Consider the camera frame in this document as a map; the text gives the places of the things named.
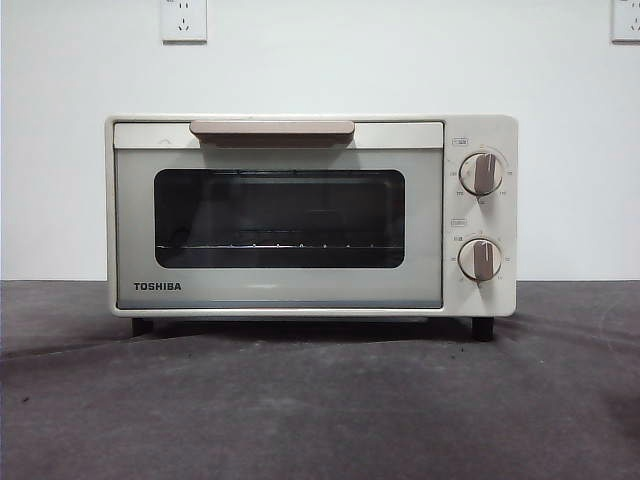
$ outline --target wall outlet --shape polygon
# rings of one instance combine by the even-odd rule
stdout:
[[[611,40],[640,42],[640,0],[613,0]]]
[[[206,42],[207,0],[159,0],[163,42]]]

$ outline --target timer knob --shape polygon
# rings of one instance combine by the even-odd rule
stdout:
[[[493,153],[476,153],[462,162],[459,175],[467,192],[483,197],[502,183],[502,165]]]
[[[502,265],[502,254],[495,243],[477,238],[463,245],[458,254],[462,272],[471,280],[486,282],[496,276]]]

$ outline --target black foot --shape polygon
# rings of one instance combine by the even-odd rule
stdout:
[[[132,318],[131,331],[134,337],[153,332],[153,320],[147,320],[146,318]]]
[[[493,317],[473,317],[471,319],[471,336],[479,342],[493,340]]]

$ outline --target glass window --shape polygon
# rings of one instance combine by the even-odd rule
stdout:
[[[156,259],[166,268],[394,268],[404,259],[395,170],[163,170]]]

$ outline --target door handle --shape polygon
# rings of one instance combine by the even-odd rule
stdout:
[[[350,143],[355,124],[348,120],[194,120],[189,130],[201,144],[217,147],[326,148]]]

